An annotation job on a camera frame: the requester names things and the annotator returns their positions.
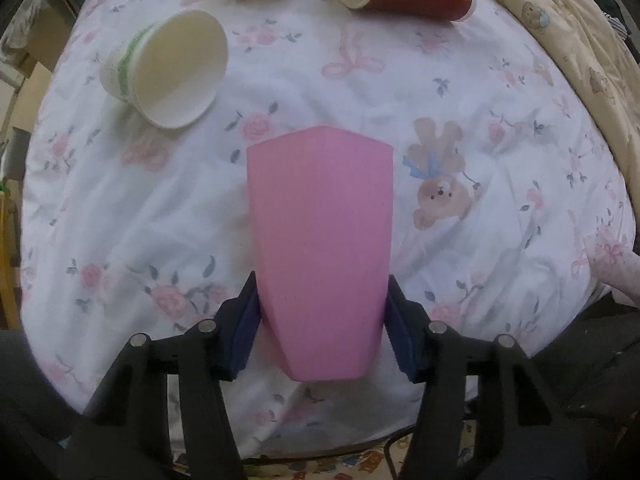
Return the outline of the pink faceted cup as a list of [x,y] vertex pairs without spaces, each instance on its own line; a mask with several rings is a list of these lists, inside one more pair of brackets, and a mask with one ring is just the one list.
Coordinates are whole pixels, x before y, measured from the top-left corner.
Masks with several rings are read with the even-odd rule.
[[246,155],[257,290],[276,362],[298,382],[356,379],[380,348],[393,149],[312,127]]

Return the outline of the white green paper cup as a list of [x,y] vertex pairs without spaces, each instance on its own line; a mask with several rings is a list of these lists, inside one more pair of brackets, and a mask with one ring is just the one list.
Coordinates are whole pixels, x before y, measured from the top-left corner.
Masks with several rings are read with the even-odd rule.
[[228,40],[218,20],[204,10],[183,10],[111,50],[100,81],[110,96],[153,126],[180,129],[212,106],[228,61]]

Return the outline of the white floral bed sheet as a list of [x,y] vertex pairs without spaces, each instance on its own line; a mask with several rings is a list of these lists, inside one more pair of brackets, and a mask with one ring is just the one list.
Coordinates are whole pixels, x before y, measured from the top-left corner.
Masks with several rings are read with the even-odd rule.
[[244,457],[370,442],[421,389],[382,283],[535,354],[639,222],[639,69],[592,0],[465,20],[340,0],[87,0],[27,157],[22,321],[85,409],[127,339],[184,333],[246,278],[266,314],[224,385]]

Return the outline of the cream bear print duvet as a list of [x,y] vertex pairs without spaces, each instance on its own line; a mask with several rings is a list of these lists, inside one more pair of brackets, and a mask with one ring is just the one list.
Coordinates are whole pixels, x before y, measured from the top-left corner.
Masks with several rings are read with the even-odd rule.
[[593,0],[496,0],[544,47],[618,156],[639,142],[639,66]]

